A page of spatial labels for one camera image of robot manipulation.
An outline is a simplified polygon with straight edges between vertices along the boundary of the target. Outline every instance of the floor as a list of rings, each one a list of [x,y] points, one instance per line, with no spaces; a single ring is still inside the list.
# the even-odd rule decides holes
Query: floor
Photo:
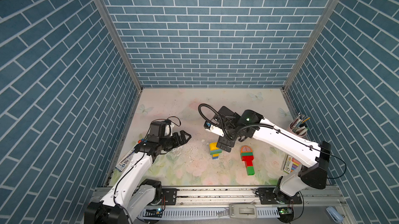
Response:
[[[237,142],[230,153],[223,151],[218,159],[212,159],[209,143],[217,142],[218,136],[204,130],[204,120],[197,110],[200,103],[217,110],[224,105],[238,114],[251,109],[284,129],[292,121],[280,89],[144,89],[120,158],[145,136],[152,120],[177,116],[182,125],[173,131],[184,130],[192,135],[191,140],[158,156],[143,180],[156,179],[167,186],[276,185],[277,179],[285,174],[281,170],[285,153],[265,142]],[[203,112],[208,118],[213,117],[210,110],[203,108]],[[240,149],[244,145],[253,150],[253,176],[247,175],[241,161]],[[115,170],[110,185],[120,176]]]

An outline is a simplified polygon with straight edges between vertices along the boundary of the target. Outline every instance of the brick wallpaper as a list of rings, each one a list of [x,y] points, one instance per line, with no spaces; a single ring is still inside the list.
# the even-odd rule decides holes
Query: brick wallpaper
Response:
[[[399,223],[398,10],[399,0],[340,0],[289,89],[311,138],[346,161],[336,183],[358,223]]]
[[[328,0],[104,0],[144,87],[281,87]]]
[[[0,0],[0,223],[80,222],[136,93],[92,0]]]

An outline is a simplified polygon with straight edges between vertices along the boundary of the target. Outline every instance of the white robotic arm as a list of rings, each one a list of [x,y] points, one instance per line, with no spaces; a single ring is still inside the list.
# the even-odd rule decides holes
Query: white robotic arm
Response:
[[[202,107],[215,113],[212,120],[203,115]],[[217,147],[222,150],[230,152],[238,137],[241,142],[251,137],[266,142],[301,162],[302,165],[294,172],[279,178],[274,193],[282,202],[306,187],[325,188],[330,159],[329,143],[323,142],[320,145],[298,137],[251,110],[245,110],[240,116],[225,106],[216,111],[207,104],[201,104],[198,111],[206,120],[205,129],[219,135]]]
[[[170,151],[186,144],[191,135],[185,131],[172,133],[170,120],[153,121],[145,140],[134,147],[134,154],[112,189],[100,202],[90,202],[85,211],[85,223],[132,223],[149,203],[162,202],[160,181],[146,179],[135,192],[145,172],[162,151]]]

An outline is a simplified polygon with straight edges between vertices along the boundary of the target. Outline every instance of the toy block tower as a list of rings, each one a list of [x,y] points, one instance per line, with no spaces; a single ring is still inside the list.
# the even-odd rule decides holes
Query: toy block tower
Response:
[[[211,150],[212,159],[218,159],[219,154],[222,153],[222,150],[216,147],[217,142],[213,142],[209,144],[209,149]]]
[[[245,167],[247,168],[247,175],[255,175],[255,170],[253,169],[253,153],[252,149],[248,146],[243,146],[241,148],[241,161],[245,162]]]

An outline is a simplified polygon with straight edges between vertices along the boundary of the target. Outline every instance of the red block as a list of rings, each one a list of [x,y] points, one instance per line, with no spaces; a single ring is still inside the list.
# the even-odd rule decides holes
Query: red block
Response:
[[[245,167],[253,166],[252,161],[245,161]]]
[[[253,160],[253,156],[243,156],[241,157],[241,161],[252,161]]]

